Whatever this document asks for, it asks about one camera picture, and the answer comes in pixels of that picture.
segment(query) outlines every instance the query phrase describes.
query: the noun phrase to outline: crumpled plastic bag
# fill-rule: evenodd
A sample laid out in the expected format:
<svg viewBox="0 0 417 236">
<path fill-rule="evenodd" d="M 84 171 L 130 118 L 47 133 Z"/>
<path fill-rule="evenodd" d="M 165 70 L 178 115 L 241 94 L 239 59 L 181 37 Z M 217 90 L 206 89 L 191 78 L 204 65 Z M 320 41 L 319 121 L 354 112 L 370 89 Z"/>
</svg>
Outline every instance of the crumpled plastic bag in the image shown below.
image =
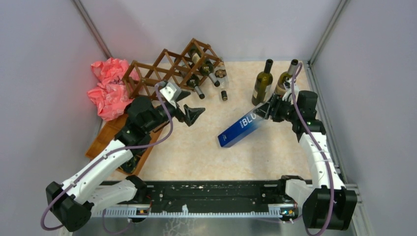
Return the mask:
<svg viewBox="0 0 417 236">
<path fill-rule="evenodd" d="M 128 67 L 129 63 L 126 60 L 114 58 L 91 64 L 91 71 L 100 82 L 97 83 L 97 87 L 87 92 L 87 96 L 97 106 L 97 115 L 105 121 L 121 116 L 126 106 L 132 102 L 121 81 Z M 130 76 L 134 80 L 139 79 L 135 70 Z"/>
</svg>

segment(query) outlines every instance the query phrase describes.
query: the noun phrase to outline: tabletop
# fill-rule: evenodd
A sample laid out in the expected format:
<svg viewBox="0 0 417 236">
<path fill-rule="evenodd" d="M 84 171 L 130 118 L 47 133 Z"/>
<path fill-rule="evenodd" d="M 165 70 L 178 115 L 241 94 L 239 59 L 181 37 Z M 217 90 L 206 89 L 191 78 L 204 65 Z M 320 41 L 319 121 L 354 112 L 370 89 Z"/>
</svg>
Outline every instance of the tabletop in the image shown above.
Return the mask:
<svg viewBox="0 0 417 236">
<path fill-rule="evenodd" d="M 275 61 L 271 74 L 273 89 L 289 61 Z M 260 128 L 232 147 L 220 147 L 217 136 L 254 108 L 251 103 L 255 78 L 264 69 L 264 61 L 225 62 L 229 79 L 228 100 L 222 101 L 220 88 L 207 79 L 199 99 L 195 92 L 179 102 L 206 111 L 188 127 L 174 119 L 172 135 L 155 146 L 139 177 L 143 180 L 260 180 L 279 179 L 282 175 L 298 175 L 310 179 L 306 155 L 297 142 L 289 122 L 263 122 Z M 309 90 L 304 69 L 297 77 L 301 90 Z M 162 131 L 160 139 L 169 131 Z M 108 180 L 126 176 L 114 172 Z"/>
</svg>

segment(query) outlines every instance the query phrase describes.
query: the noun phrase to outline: marble tabletop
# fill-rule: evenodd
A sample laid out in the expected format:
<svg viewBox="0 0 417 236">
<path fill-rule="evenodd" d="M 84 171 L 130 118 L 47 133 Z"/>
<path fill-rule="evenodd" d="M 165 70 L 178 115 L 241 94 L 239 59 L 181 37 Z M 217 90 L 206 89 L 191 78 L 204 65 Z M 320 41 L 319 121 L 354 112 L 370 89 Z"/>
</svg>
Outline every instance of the marble tabletop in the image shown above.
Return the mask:
<svg viewBox="0 0 417 236">
<path fill-rule="evenodd" d="M 271 73 L 273 89 L 279 75 L 288 69 L 289 61 L 275 61 Z M 196 93 L 181 101 L 189 107 L 205 107 L 194 125 L 174 120 L 172 135 L 155 146 L 139 177 L 143 180 L 259 180 L 279 179 L 282 175 L 311 178 L 306 155 L 297 142 L 289 122 L 271 120 L 229 148 L 220 147 L 217 136 L 253 109 L 251 96 L 256 75 L 264 61 L 225 62 L 229 78 L 228 100 L 222 101 L 220 88 L 207 79 Z M 297 78 L 300 89 L 309 89 L 304 69 Z M 160 136 L 169 131 L 166 126 Z M 108 180 L 126 176 L 114 172 Z"/>
</svg>

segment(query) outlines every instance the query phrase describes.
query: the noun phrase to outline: dark glass bottle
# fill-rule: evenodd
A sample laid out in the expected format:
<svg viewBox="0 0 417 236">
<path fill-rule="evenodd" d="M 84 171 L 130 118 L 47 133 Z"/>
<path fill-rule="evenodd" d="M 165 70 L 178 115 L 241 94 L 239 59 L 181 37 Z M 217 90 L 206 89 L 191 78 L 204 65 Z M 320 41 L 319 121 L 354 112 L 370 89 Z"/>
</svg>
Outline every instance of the dark glass bottle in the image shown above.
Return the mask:
<svg viewBox="0 0 417 236">
<path fill-rule="evenodd" d="M 283 96 L 285 94 L 285 87 L 284 83 L 287 81 L 290 81 L 293 77 L 294 73 L 297 70 L 298 60 L 293 59 L 290 64 L 290 68 L 288 68 L 288 71 L 285 71 L 279 76 L 278 83 L 275 86 L 274 92 L 280 96 Z"/>
<path fill-rule="evenodd" d="M 273 77 L 271 75 L 271 67 L 273 60 L 268 59 L 265 63 L 265 69 L 256 77 L 255 88 L 253 89 L 252 94 L 252 104 L 258 105 L 261 102 L 264 102 L 268 98 L 269 91 L 271 88 Z"/>
<path fill-rule="evenodd" d="M 190 56 L 194 64 L 196 64 L 201 58 L 201 53 L 195 45 L 191 47 L 190 51 L 188 52 L 188 55 Z M 205 59 L 203 64 L 200 66 L 200 68 L 198 68 L 198 71 L 202 75 L 208 76 L 210 80 L 213 82 L 214 86 L 216 87 L 220 86 L 220 82 L 217 80 L 216 76 L 213 73 L 214 65 L 213 63 L 211 63 L 210 59 Z"/>
<path fill-rule="evenodd" d="M 178 65 L 185 66 L 182 60 L 178 63 Z M 185 76 L 187 75 L 187 73 L 183 71 L 180 71 L 180 74 L 183 78 L 185 78 Z M 198 78 L 198 76 L 196 76 L 195 74 L 191 75 L 186 84 L 188 87 L 193 88 L 195 90 L 200 99 L 204 99 L 206 97 L 200 88 L 200 78 Z"/>
</svg>

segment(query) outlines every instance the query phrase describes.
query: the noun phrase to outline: gray wall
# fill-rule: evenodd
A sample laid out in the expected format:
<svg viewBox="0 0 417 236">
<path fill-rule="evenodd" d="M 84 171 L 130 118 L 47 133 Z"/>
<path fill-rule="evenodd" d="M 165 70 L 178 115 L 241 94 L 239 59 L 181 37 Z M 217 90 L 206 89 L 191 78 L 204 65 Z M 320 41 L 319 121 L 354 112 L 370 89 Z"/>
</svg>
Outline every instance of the gray wall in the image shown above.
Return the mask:
<svg viewBox="0 0 417 236">
<path fill-rule="evenodd" d="M 0 235 L 57 235 L 39 226 L 45 187 L 88 161 L 89 65 L 104 58 L 71 1 L 54 0 L 0 3 L 0 55 Z"/>
<path fill-rule="evenodd" d="M 417 1 L 351 1 L 313 66 L 376 235 L 415 235 Z"/>
<path fill-rule="evenodd" d="M 113 56 L 154 62 L 191 38 L 225 60 L 309 59 L 338 1 L 83 0 Z"/>
</svg>

